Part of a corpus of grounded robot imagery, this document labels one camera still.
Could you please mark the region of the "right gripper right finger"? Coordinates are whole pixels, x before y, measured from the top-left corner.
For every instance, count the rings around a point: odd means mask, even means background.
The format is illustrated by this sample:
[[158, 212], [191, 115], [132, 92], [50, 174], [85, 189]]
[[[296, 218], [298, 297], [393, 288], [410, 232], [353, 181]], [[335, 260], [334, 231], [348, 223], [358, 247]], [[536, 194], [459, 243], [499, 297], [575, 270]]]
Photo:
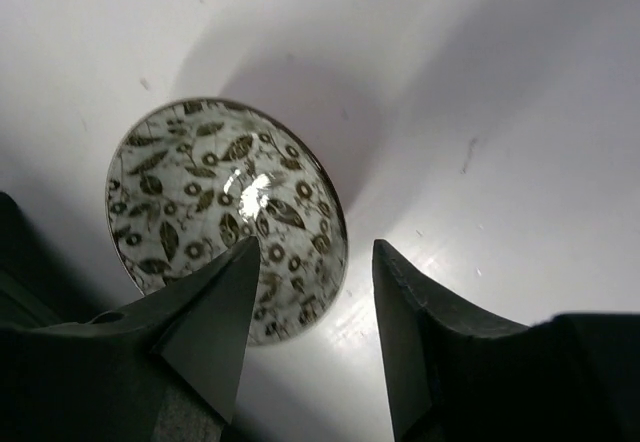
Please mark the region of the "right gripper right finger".
[[639, 318], [562, 313], [526, 326], [372, 251], [384, 377], [398, 441], [635, 441]]

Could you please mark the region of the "grey leaf patterned bowl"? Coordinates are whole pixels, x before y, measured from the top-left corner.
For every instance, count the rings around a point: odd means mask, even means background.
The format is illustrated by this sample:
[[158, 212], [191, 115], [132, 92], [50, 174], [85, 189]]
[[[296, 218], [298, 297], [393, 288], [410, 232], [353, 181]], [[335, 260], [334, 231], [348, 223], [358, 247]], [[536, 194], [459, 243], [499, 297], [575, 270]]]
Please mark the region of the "grey leaf patterned bowl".
[[252, 346], [309, 330], [341, 290], [348, 237], [337, 192], [312, 151], [261, 111], [219, 98], [154, 110], [119, 144], [105, 191], [116, 252], [146, 295], [258, 240]]

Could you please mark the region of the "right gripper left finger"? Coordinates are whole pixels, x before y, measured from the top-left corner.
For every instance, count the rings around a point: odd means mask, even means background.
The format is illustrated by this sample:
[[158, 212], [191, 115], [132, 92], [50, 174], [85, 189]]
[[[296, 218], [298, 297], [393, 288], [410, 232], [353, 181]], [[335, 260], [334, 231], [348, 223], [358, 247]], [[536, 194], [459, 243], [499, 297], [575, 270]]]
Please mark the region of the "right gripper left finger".
[[260, 269], [245, 238], [86, 323], [1, 326], [5, 441], [240, 441], [233, 417]]

